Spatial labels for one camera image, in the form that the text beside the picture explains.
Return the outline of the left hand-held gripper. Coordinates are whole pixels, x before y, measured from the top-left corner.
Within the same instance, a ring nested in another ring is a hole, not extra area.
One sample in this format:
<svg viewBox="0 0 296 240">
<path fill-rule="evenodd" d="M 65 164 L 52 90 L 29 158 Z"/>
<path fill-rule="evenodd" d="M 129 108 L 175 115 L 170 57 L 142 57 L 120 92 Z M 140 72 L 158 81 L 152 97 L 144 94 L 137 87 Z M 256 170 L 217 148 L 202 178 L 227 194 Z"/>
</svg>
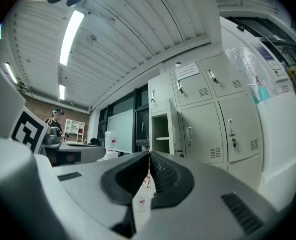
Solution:
<svg viewBox="0 0 296 240">
<path fill-rule="evenodd" d="M 61 145 L 59 129 L 40 120 L 25 103 L 0 68 L 0 138 L 27 145 L 34 154 L 41 146 L 58 148 Z"/>
</svg>

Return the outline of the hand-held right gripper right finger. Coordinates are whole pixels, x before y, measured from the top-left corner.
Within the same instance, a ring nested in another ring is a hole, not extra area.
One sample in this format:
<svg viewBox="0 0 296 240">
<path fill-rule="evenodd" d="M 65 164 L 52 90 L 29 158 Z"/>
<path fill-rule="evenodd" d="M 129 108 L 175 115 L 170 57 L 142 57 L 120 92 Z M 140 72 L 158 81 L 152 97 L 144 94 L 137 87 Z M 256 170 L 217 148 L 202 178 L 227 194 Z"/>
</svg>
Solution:
<svg viewBox="0 0 296 240">
<path fill-rule="evenodd" d="M 151 215 L 137 240 L 253 240 L 277 211 L 225 170 L 152 151 L 156 186 Z"/>
</svg>

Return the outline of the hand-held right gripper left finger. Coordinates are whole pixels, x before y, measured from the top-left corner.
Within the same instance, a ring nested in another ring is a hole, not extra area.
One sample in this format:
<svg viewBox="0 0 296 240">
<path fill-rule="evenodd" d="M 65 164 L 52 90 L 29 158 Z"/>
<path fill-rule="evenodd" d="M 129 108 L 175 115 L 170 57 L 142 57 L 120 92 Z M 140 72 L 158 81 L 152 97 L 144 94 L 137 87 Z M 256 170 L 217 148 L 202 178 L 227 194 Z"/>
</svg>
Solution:
<svg viewBox="0 0 296 240">
<path fill-rule="evenodd" d="M 54 167 L 72 200 L 91 218 L 126 238 L 136 233 L 132 200 L 148 173 L 149 153 Z"/>
</svg>

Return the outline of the locker door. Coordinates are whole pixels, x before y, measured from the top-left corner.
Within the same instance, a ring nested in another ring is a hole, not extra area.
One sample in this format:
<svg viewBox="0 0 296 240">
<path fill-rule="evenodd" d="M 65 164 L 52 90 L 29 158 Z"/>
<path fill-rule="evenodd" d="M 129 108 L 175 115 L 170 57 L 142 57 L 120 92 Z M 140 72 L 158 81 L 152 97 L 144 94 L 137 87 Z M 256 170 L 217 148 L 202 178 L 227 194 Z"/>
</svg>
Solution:
<svg viewBox="0 0 296 240">
<path fill-rule="evenodd" d="M 166 104 L 169 134 L 169 152 L 174 156 L 184 158 L 185 154 L 181 145 L 178 112 L 170 99 L 166 99 Z"/>
</svg>

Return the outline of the grey metal locker cabinet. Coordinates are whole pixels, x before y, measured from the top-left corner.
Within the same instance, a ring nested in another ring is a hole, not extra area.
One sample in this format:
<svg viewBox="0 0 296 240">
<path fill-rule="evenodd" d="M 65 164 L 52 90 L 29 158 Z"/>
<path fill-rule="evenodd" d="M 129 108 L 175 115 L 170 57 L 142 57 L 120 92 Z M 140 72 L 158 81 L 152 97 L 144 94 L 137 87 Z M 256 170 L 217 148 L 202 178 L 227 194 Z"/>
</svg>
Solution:
<svg viewBox="0 0 296 240">
<path fill-rule="evenodd" d="M 196 63 L 199 74 L 178 80 L 175 70 Z M 149 134 L 153 151 L 169 152 L 166 99 L 178 112 L 185 158 L 226 170 L 258 189 L 262 171 L 262 131 L 253 99 L 222 52 L 187 62 L 151 79 Z"/>
</svg>

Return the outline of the white water dispenser stand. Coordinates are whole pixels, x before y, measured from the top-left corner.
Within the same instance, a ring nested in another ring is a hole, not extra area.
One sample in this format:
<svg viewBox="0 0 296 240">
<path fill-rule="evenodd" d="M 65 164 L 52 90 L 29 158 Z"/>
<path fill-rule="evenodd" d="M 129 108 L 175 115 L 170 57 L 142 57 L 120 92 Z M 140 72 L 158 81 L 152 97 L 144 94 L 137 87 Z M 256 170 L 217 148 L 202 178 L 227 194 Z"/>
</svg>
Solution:
<svg viewBox="0 0 296 240">
<path fill-rule="evenodd" d="M 119 156 L 119 153 L 117 151 L 108 150 L 108 151 L 106 151 L 104 159 L 110 160 L 110 159 L 117 158 L 118 156 Z"/>
</svg>

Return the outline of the large clear water bottle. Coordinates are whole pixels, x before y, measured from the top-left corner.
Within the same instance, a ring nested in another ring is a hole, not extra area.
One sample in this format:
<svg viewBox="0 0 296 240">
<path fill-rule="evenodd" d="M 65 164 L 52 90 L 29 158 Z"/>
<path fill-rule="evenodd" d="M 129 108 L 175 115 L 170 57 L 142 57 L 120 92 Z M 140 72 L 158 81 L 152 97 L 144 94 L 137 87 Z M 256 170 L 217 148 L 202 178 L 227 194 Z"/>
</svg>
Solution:
<svg viewBox="0 0 296 240">
<path fill-rule="evenodd" d="M 117 149 L 116 133 L 114 131 L 105 132 L 105 149 L 107 152 L 115 152 Z"/>
</svg>

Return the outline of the white open shelf unit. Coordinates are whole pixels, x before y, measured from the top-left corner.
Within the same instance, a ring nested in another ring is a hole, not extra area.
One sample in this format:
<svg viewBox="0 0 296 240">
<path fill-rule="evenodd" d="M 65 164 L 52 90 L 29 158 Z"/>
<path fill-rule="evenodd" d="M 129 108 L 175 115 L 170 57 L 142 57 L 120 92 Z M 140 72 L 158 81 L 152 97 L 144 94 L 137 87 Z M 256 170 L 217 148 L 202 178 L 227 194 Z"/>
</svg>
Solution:
<svg viewBox="0 0 296 240">
<path fill-rule="evenodd" d="M 66 119 L 65 133 L 68 137 L 64 141 L 68 144 L 82 144 L 84 142 L 85 123 L 72 119 Z"/>
</svg>

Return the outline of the clear water jug red cap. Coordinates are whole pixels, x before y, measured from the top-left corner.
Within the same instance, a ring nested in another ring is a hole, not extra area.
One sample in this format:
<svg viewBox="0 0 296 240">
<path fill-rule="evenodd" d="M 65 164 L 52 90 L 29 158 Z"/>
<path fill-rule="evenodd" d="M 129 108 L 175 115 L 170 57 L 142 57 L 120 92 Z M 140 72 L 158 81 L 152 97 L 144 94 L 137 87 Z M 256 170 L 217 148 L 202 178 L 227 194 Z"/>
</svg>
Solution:
<svg viewBox="0 0 296 240">
<path fill-rule="evenodd" d="M 133 200 L 133 209 L 136 213 L 149 215 L 151 213 L 151 202 L 155 197 L 156 188 L 153 177 L 148 171 L 138 192 Z"/>
</svg>

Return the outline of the frosted glass board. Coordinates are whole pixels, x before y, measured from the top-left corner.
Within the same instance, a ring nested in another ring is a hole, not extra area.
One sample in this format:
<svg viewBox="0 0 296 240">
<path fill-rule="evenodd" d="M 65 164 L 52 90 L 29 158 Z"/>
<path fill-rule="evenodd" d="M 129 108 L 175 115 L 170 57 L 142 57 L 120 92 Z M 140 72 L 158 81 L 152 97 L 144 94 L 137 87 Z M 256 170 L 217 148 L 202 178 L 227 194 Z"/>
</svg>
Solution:
<svg viewBox="0 0 296 240">
<path fill-rule="evenodd" d="M 132 153 L 133 147 L 133 109 L 108 118 L 108 131 L 113 132 L 115 151 Z"/>
</svg>

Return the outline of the white foam box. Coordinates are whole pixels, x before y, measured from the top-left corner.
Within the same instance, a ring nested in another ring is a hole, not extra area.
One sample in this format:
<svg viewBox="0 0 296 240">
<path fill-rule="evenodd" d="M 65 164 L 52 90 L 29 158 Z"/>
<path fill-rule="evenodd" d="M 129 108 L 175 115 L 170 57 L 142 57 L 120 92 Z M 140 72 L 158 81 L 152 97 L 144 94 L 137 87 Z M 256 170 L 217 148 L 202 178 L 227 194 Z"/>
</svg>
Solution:
<svg viewBox="0 0 296 240">
<path fill-rule="evenodd" d="M 258 187 L 277 211 L 296 193 L 296 96 L 283 93 L 257 104 L 263 136 L 263 169 Z"/>
</svg>

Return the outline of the teal spray bottle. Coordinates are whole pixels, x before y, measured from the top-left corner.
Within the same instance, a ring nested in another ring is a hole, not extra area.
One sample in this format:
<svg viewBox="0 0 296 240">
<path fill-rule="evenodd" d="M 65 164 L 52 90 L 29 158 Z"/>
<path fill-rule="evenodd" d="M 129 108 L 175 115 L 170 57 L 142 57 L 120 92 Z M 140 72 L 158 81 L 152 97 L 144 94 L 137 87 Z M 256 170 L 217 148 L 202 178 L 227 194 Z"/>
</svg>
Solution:
<svg viewBox="0 0 296 240">
<path fill-rule="evenodd" d="M 256 84 L 252 85 L 251 93 L 254 100 L 254 103 L 257 105 L 262 101 L 270 99 L 270 94 L 267 89 L 261 84 L 258 76 L 255 77 Z"/>
</svg>

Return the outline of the white paper notice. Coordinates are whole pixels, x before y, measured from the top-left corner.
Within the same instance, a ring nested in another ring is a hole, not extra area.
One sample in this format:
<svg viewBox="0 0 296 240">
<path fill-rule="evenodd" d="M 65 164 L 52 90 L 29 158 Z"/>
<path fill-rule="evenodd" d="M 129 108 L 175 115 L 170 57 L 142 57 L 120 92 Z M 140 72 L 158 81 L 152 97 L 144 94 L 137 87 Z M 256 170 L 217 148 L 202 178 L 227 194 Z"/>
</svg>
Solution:
<svg viewBox="0 0 296 240">
<path fill-rule="evenodd" d="M 182 80 L 182 79 L 185 79 L 187 77 L 191 77 L 191 76 L 199 74 L 199 73 L 200 73 L 200 71 L 199 71 L 198 66 L 195 62 L 193 62 L 189 65 L 180 67 L 175 70 L 175 74 L 176 74 L 176 77 L 178 80 Z"/>
</svg>

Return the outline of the clear plastic bag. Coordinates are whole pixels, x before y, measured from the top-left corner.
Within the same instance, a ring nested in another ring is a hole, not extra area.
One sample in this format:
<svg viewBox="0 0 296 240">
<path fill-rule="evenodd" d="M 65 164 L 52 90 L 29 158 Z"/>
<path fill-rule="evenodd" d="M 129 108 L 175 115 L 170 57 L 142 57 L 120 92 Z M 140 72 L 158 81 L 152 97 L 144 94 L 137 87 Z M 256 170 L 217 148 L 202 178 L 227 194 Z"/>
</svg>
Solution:
<svg viewBox="0 0 296 240">
<path fill-rule="evenodd" d="M 236 47 L 226 49 L 225 55 L 241 76 L 242 83 L 251 94 L 253 84 L 256 84 L 255 77 L 258 76 L 261 84 L 267 89 L 270 98 L 278 95 L 278 90 L 268 73 L 268 68 L 248 47 Z"/>
</svg>

